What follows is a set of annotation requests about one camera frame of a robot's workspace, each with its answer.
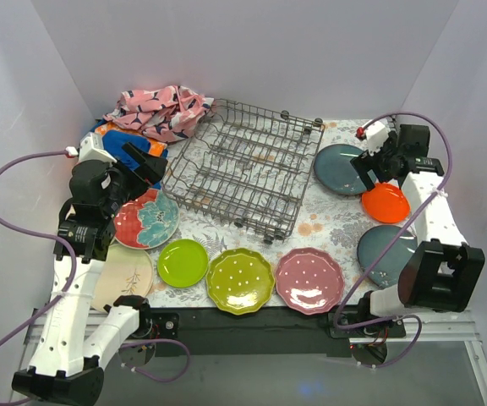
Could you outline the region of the orange plate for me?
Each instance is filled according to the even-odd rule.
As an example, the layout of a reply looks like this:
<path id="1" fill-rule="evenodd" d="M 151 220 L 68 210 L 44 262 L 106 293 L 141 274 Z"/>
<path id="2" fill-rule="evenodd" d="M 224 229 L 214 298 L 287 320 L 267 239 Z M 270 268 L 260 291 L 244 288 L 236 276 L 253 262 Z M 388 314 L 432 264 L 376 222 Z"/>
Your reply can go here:
<path id="1" fill-rule="evenodd" d="M 377 222 L 399 223 L 410 214 L 410 205 L 403 192 L 395 185 L 378 183 L 361 196 L 364 211 Z"/>

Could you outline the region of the pink polka dot plate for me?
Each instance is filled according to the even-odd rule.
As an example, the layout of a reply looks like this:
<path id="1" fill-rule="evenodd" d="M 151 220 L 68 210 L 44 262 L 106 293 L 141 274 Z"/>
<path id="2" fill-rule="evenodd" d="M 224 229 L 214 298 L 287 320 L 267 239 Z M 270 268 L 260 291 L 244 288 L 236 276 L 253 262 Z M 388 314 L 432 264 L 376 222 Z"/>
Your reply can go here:
<path id="1" fill-rule="evenodd" d="M 290 250 L 279 260 L 274 275 L 277 294 L 287 307 L 304 315 L 326 313 L 342 301 L 342 268 L 324 250 Z"/>

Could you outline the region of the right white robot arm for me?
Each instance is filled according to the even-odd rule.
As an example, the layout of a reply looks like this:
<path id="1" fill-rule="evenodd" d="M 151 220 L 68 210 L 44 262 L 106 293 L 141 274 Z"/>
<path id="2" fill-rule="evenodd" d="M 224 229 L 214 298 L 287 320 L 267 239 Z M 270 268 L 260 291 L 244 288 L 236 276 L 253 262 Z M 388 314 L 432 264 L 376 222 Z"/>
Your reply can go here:
<path id="1" fill-rule="evenodd" d="M 383 123 L 366 124 L 356 136 L 367 148 L 351 164 L 367 190 L 371 181 L 395 179 L 408 200 L 414 218 L 417 248 L 404 264 L 397 282 L 367 292 L 358 302 L 357 329 L 374 336 L 386 326 L 386 318 L 413 311 L 465 311 L 484 267 L 485 256 L 462 236 L 454 221 L 443 184 L 446 172 L 430 157 L 430 129 L 403 124 L 389 130 Z"/>

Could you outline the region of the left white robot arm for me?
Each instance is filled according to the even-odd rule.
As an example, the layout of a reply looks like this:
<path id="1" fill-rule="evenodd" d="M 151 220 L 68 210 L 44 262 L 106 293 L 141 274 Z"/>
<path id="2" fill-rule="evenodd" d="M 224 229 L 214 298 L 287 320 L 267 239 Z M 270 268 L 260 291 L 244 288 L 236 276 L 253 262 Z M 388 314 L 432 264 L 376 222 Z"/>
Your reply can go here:
<path id="1" fill-rule="evenodd" d="M 115 236 L 120 209 L 160 182 L 167 159 L 127 142 L 123 151 L 136 163 L 127 167 L 108 156 L 92 157 L 79 148 L 69 181 L 70 198 L 58 215 L 52 298 L 37 350 L 29 365 L 14 373 L 14 391 L 39 401 L 93 405 L 107 363 L 129 336 L 146 337 L 153 327 L 147 300 L 121 295 L 90 337 L 85 328 L 96 284 Z"/>

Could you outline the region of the orange blue cloth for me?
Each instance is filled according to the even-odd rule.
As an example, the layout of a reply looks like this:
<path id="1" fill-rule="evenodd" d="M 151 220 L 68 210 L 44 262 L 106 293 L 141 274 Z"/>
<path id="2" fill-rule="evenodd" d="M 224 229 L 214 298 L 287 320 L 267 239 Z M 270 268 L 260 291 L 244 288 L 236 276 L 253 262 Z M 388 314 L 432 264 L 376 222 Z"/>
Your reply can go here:
<path id="1" fill-rule="evenodd" d="M 120 129 L 112 122 L 101 120 L 90 131 L 99 134 L 104 149 L 130 169 L 136 169 L 138 163 L 123 150 L 123 145 L 128 142 L 152 156 L 168 156 L 166 144 L 151 140 L 131 129 Z"/>

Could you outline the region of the pink patterned cloth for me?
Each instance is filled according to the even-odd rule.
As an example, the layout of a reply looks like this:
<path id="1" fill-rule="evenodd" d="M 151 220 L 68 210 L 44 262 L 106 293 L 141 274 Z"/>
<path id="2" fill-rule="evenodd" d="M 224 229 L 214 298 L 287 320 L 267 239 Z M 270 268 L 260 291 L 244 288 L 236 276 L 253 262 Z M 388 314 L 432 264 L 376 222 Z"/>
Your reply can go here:
<path id="1" fill-rule="evenodd" d="M 124 91 L 114 109 L 103 118 L 120 129 L 175 143 L 194 136 L 199 121 L 211 110 L 214 101 L 180 85 L 154 91 Z"/>

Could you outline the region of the red teal flower plate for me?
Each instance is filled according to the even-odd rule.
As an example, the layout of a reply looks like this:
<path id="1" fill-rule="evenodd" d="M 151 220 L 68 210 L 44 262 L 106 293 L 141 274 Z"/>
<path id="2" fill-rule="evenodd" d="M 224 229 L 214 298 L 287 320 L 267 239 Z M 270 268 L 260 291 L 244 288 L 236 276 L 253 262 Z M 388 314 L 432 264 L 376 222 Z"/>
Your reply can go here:
<path id="1" fill-rule="evenodd" d="M 114 220 L 115 239 L 136 250 L 150 250 L 166 243 L 179 224 L 178 204 L 159 189 L 149 189 L 126 203 Z"/>

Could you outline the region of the floral tablecloth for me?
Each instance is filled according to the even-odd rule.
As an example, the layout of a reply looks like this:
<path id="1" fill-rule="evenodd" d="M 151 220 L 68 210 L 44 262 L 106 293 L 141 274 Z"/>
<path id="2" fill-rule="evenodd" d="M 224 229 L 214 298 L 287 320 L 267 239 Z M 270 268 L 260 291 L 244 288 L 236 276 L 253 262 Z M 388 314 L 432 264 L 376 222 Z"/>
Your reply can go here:
<path id="1" fill-rule="evenodd" d="M 358 281 L 362 272 L 357 261 L 357 244 L 360 237 L 376 221 L 364 213 L 357 196 L 336 195 L 320 184 L 315 177 L 309 179 L 303 204 L 292 234 L 283 241 L 264 244 L 261 236 L 246 228 L 222 222 L 217 218 L 185 207 L 179 210 L 178 229 L 172 240 L 192 239 L 204 246 L 210 259 L 225 250 L 245 248 L 261 253 L 272 267 L 292 249 L 314 247 L 324 250 L 342 267 L 345 290 Z M 145 296 L 154 307 L 212 308 L 205 280 L 189 288 L 167 285 L 157 272 L 157 260 L 162 246 L 145 250 L 154 266 L 153 283 Z"/>

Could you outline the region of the cream leaf plate near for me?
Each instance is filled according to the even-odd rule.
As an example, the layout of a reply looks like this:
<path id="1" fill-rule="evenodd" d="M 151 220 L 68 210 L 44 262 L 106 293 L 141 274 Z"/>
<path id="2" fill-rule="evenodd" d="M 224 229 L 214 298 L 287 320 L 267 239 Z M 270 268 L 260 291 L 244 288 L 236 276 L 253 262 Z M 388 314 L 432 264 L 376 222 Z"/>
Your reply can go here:
<path id="1" fill-rule="evenodd" d="M 112 306 L 122 295 L 145 297 L 153 276 L 153 262 L 146 251 L 111 244 L 90 307 L 105 313 L 104 307 Z"/>

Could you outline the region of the lime green plate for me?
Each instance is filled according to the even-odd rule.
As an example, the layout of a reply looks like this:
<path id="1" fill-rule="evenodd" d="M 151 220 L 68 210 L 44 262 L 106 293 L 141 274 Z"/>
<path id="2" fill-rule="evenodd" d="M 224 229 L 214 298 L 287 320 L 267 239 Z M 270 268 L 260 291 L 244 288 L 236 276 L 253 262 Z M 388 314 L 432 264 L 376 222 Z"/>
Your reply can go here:
<path id="1" fill-rule="evenodd" d="M 206 274 L 209 257 L 204 246 L 192 239 L 179 239 L 159 255 L 157 271 L 162 281 L 175 288 L 189 288 Z"/>

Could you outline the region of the olive polka dot plate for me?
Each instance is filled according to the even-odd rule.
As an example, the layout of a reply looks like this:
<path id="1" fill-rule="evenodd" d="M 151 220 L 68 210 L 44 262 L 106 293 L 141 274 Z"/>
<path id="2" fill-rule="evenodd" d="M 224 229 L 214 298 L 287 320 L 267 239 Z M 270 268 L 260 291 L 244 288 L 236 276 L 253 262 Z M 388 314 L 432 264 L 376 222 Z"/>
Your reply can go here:
<path id="1" fill-rule="evenodd" d="M 245 248 L 226 250 L 213 259 L 205 280 L 217 309 L 232 315 L 257 312 L 275 287 L 271 264 L 259 252 Z"/>

